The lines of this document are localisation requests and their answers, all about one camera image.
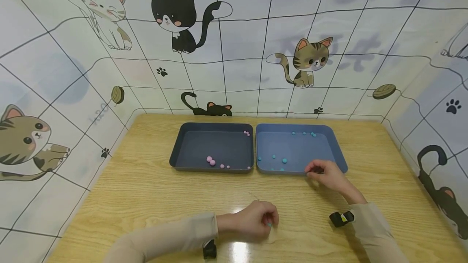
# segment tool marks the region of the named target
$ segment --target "forearm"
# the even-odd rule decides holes
[[[352,184],[341,191],[354,215],[352,223],[367,257],[372,263],[408,262],[390,231],[390,226],[373,203],[368,203],[362,193]]]
[[[104,263],[144,263],[164,254],[202,248],[218,236],[217,218],[222,232],[232,228],[226,215],[204,213],[129,233],[112,246]]]

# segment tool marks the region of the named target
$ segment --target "plastic tray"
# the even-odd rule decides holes
[[[326,125],[259,124],[256,143],[257,167],[265,174],[304,175],[304,168],[313,159],[334,161],[343,173],[348,171],[335,134]]]
[[[210,166],[207,156],[216,165]],[[252,170],[254,166],[253,128],[239,123],[185,123],[179,130],[169,164],[182,171],[248,173],[247,167]]]

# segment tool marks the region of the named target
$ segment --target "table surface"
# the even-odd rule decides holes
[[[335,131],[346,174],[375,202],[410,262],[468,262],[455,234],[377,122],[188,115],[140,115],[59,241],[48,263],[101,262],[124,233],[204,211],[239,211],[253,199],[277,205],[280,225],[262,244],[218,241],[218,262],[368,262],[352,226],[334,229],[345,211],[338,194],[304,177],[178,172],[169,157],[185,122],[324,124]],[[203,262],[201,250],[154,262]]]

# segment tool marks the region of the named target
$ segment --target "human hand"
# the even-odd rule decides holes
[[[234,214],[218,217],[218,230],[229,229],[250,238],[265,238],[270,234],[271,225],[277,225],[280,217],[275,205],[266,201],[254,200],[249,206]]]
[[[367,203],[362,193],[345,177],[335,162],[313,160],[304,171],[310,179],[340,193],[349,204]]]

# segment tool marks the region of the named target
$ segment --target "cat wallpaper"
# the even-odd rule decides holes
[[[0,10],[5,262],[47,261],[145,113],[379,122],[468,249],[467,0],[2,0]]]

